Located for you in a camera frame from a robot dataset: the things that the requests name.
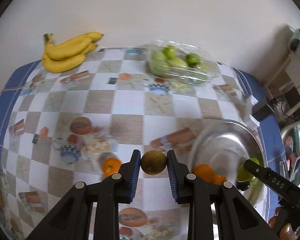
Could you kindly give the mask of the dark plum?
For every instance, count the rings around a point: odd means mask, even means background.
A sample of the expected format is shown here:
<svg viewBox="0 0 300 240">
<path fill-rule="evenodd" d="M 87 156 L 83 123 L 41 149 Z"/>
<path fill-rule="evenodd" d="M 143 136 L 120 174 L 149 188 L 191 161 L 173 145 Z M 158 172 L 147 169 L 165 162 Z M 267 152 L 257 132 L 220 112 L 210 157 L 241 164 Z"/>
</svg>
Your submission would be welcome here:
<svg viewBox="0 0 300 240">
<path fill-rule="evenodd" d="M 250 181 L 236 181 L 236 188 L 239 191 L 246 191 L 250 187 Z"/>
</svg>

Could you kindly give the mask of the orange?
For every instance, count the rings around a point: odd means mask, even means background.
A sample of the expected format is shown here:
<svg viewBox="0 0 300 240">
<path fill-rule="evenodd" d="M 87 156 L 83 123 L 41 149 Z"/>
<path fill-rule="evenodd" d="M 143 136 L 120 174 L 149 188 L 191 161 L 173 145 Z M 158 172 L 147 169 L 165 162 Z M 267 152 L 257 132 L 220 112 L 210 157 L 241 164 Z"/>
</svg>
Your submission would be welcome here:
<svg viewBox="0 0 300 240">
<path fill-rule="evenodd" d="M 210 183 L 215 175 L 212 167 L 207 164 L 200 164 L 195 166 L 192 169 L 192 173 L 195 174 L 197 177 L 202 178 L 207 183 Z"/>
<path fill-rule="evenodd" d="M 117 173 L 121 167 L 121 161 L 116 158 L 108 158 L 102 164 L 102 172 L 105 178 Z"/>
<path fill-rule="evenodd" d="M 210 183 L 214 185 L 222 185 L 224 182 L 226 182 L 227 179 L 225 176 L 220 174 L 215 174 L 213 178 L 211 179 Z"/>
</svg>

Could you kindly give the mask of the small brown kiwi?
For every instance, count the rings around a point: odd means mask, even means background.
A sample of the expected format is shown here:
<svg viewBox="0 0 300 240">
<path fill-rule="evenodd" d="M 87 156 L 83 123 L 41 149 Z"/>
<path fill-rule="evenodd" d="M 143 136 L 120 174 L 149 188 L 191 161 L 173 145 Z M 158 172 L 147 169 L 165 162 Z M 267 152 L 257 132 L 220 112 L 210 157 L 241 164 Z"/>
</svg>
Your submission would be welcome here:
<svg viewBox="0 0 300 240">
<path fill-rule="evenodd" d="M 142 156 L 140 165 L 145 174 L 157 175 L 165 169 L 167 157 L 160 151 L 151 150 Z"/>
</svg>

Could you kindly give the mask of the large steel bowl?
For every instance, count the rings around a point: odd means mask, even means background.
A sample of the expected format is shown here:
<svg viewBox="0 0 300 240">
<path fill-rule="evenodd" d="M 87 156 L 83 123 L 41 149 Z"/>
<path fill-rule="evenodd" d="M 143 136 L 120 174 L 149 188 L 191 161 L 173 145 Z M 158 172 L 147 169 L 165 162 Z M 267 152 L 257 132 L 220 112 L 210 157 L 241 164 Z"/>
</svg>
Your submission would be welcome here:
<svg viewBox="0 0 300 240">
<path fill-rule="evenodd" d="M 190 171 L 201 164 L 209 165 L 235 184 L 239 165 L 250 158 L 258 159 L 261 166 L 266 164 L 262 145 L 251 129 L 235 120 L 207 119 L 186 157 L 186 165 Z"/>
</svg>

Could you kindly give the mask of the checkered fruit print tablecloth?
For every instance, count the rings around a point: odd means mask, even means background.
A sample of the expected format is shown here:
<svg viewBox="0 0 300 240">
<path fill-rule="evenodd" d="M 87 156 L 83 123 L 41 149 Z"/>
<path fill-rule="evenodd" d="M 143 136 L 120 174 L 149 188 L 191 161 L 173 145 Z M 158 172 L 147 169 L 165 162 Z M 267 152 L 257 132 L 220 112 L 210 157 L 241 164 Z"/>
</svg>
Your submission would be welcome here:
<svg viewBox="0 0 300 240">
<path fill-rule="evenodd" d="M 219 119 L 241 121 L 264 91 L 222 63 L 201 86 L 152 77 L 143 49 L 99 49 L 78 68 L 18 68 L 0 95 L 0 227 L 25 239 L 76 182 L 103 179 L 107 159 L 175 150 L 187 162 L 196 136 Z"/>
</svg>

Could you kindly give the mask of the black charger on white dock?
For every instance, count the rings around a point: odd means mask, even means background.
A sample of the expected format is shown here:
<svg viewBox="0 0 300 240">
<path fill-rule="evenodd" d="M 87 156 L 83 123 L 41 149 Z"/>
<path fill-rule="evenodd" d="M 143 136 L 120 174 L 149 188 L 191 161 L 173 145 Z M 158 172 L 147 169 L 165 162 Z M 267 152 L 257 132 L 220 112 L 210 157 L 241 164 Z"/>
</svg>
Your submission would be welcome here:
<svg viewBox="0 0 300 240">
<path fill-rule="evenodd" d="M 260 122 L 274 113 L 270 100 L 264 97 L 257 100 L 250 95 L 245 100 L 245 110 L 243 114 L 243 122 L 250 128 L 254 129 L 260 125 Z"/>
</svg>

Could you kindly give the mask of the white wooden chair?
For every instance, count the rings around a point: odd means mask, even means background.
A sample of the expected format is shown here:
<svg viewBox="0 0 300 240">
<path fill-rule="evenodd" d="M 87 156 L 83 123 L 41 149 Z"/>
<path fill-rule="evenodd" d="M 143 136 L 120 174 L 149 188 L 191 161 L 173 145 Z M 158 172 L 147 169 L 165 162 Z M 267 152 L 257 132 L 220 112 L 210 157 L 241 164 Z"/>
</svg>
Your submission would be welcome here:
<svg viewBox="0 0 300 240">
<path fill-rule="evenodd" d="M 276 102 L 274 114 L 281 133 L 300 128 L 300 57 L 291 51 L 264 84 L 266 95 Z"/>
</svg>

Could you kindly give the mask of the banana bunch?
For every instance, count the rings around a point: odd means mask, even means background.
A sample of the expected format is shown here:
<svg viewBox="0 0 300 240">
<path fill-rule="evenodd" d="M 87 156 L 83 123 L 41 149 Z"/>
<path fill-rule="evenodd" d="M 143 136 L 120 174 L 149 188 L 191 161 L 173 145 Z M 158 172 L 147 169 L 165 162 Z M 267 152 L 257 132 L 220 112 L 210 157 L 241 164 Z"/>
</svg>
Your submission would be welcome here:
<svg viewBox="0 0 300 240">
<path fill-rule="evenodd" d="M 53 34 L 44 34 L 42 65 L 46 71 L 57 74 L 81 65 L 89 52 L 97 48 L 96 42 L 104 35 L 98 31 L 88 32 L 56 45 Z"/>
</svg>

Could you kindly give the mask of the clear plastic fruit tray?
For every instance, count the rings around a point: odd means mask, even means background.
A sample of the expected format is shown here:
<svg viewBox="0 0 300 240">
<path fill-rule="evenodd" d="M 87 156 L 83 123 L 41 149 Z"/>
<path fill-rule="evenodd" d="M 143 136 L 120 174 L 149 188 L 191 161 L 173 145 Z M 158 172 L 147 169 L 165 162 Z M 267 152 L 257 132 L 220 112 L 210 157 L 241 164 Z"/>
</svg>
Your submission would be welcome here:
<svg viewBox="0 0 300 240">
<path fill-rule="evenodd" d="M 204 49 L 169 40 L 148 46 L 148 71 L 168 81 L 202 86 L 220 75 L 217 62 Z"/>
</svg>

